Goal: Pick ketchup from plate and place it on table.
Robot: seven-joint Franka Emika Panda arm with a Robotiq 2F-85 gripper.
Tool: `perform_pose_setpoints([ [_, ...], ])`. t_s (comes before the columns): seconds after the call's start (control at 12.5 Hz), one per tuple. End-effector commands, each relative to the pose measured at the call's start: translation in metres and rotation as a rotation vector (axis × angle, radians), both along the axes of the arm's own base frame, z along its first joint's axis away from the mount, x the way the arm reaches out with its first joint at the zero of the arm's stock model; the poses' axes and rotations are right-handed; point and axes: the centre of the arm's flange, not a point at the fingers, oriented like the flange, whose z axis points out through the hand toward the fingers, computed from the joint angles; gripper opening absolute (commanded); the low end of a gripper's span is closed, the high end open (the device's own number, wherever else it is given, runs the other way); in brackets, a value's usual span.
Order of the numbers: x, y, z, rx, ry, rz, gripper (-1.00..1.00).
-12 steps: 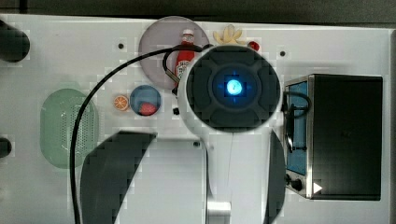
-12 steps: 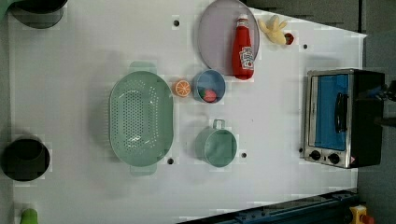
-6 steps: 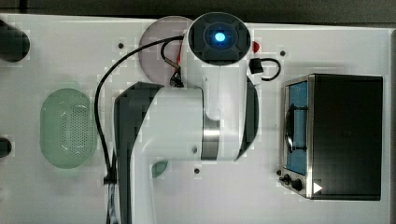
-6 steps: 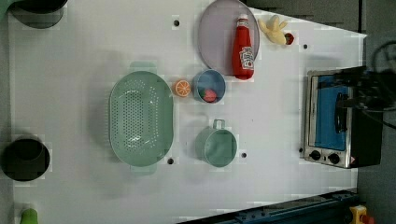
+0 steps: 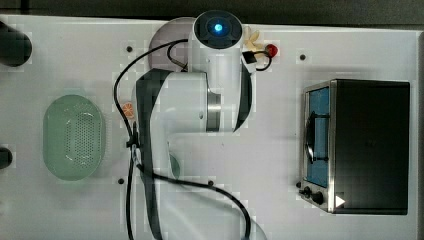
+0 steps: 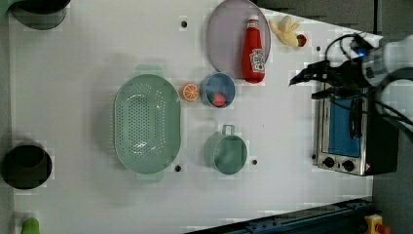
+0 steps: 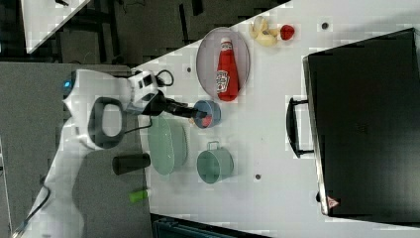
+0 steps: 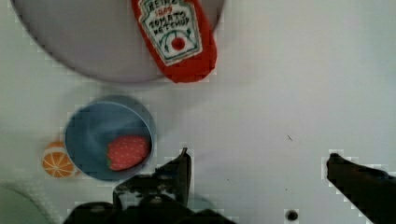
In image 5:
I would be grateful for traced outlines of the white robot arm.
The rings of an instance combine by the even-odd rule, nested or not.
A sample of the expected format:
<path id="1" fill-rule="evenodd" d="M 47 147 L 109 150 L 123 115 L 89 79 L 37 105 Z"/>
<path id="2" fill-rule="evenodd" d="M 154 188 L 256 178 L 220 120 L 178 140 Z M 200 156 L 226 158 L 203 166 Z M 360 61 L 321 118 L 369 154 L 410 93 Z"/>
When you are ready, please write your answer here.
<path id="1" fill-rule="evenodd" d="M 183 173 L 179 135 L 231 135 L 252 106 L 241 21 L 223 10 L 174 19 L 153 35 L 136 82 L 147 219 L 154 240 L 267 240 L 244 204 L 205 177 Z"/>

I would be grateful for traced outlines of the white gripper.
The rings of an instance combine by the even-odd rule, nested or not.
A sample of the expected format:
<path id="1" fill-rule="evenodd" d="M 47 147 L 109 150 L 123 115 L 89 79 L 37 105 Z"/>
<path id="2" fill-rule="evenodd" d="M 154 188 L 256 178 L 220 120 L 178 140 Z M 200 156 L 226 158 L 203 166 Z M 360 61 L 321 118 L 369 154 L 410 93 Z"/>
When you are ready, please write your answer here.
<path id="1" fill-rule="evenodd" d="M 242 62 L 249 73 L 254 73 L 256 71 L 257 60 L 252 51 L 245 51 L 242 53 Z"/>

